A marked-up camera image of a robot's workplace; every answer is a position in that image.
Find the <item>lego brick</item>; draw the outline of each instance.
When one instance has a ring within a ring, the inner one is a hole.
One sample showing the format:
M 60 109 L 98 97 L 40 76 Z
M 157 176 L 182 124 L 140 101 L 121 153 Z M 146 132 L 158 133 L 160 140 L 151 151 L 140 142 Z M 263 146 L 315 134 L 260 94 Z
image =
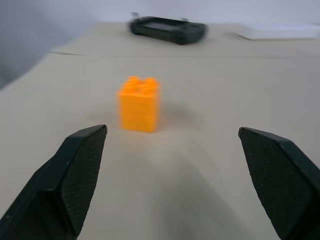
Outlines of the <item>lego brick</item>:
M 121 126 L 127 130 L 151 133 L 157 128 L 157 119 L 155 116 L 123 115 Z
M 153 132 L 157 128 L 159 84 L 153 77 L 129 77 L 117 94 L 121 126 L 127 130 Z

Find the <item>white wall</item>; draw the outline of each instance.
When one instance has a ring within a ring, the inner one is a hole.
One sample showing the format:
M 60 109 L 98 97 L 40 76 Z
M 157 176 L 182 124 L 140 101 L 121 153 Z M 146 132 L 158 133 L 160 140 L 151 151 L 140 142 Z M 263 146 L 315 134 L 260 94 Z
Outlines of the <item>white wall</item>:
M 131 12 L 204 23 L 320 22 L 319 0 L 92 0 L 92 5 L 103 22 L 128 21 Z

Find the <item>beige table surface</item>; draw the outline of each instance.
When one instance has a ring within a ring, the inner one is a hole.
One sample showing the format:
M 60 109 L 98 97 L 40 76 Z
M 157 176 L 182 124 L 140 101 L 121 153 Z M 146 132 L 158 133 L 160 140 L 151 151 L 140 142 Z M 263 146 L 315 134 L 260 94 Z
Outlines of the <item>beige table surface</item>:
M 320 41 L 250 41 L 212 25 L 198 44 L 100 24 L 0 93 L 0 215 L 79 129 L 107 124 L 79 240 L 276 240 L 239 127 L 293 140 L 320 166 Z M 127 76 L 161 82 L 157 133 L 121 130 Z

